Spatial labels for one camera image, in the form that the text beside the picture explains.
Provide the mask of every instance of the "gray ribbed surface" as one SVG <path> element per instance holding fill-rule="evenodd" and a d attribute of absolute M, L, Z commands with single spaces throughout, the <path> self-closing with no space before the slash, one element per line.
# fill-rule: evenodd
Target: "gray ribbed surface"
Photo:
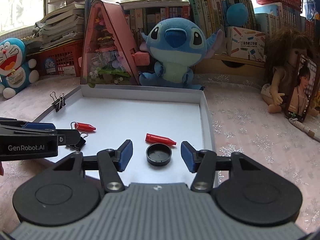
<path fill-rule="evenodd" d="M 124 192 L 106 194 L 92 214 L 74 224 L 22 223 L 11 235 L 16 240 L 294 240 L 304 233 L 294 223 L 242 225 L 222 213 L 209 194 L 191 192 L 185 184 L 133 183 Z"/>

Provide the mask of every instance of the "pocket label printer box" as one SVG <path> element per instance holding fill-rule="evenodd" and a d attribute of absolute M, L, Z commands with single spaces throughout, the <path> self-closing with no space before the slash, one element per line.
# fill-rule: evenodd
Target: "pocket label printer box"
<path fill-rule="evenodd" d="M 227 50 L 230 57 L 263 61 L 266 34 L 245 28 L 229 26 Z"/>

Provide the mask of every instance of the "red plastic bullet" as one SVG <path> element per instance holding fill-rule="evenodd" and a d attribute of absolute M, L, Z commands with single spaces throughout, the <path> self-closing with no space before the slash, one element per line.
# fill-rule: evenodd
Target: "red plastic bullet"
<path fill-rule="evenodd" d="M 165 145 L 176 145 L 177 143 L 175 141 L 172 141 L 171 139 L 167 137 L 162 137 L 154 134 L 147 133 L 146 135 L 146 142 L 149 143 L 163 143 Z"/>
<path fill-rule="evenodd" d="M 96 130 L 95 127 L 87 123 L 74 122 L 74 124 L 75 124 L 75 129 L 80 131 L 92 132 Z"/>

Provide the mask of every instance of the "stitch's nose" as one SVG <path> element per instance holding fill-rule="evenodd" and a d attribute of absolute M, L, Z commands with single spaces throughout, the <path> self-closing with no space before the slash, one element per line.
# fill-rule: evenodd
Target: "stitch's nose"
<path fill-rule="evenodd" d="M 180 47 L 187 40 L 186 33 L 183 30 L 166 30 L 164 38 L 173 48 Z"/>

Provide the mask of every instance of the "black binder clip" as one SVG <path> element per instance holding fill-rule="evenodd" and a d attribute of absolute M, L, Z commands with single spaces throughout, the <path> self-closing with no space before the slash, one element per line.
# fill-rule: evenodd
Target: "black binder clip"
<path fill-rule="evenodd" d="M 84 146 L 86 140 L 84 138 L 86 138 L 88 136 L 88 133 L 86 132 L 82 132 L 80 133 L 80 141 L 77 144 L 74 145 L 68 145 L 70 148 L 77 150 L 78 152 L 81 151 L 81 148 Z"/>
<path fill-rule="evenodd" d="M 50 97 L 53 99 L 52 105 L 55 107 L 56 112 L 58 112 L 62 107 L 66 105 L 66 98 L 64 97 L 64 94 L 62 93 L 59 98 L 56 97 L 56 92 L 51 92 Z"/>

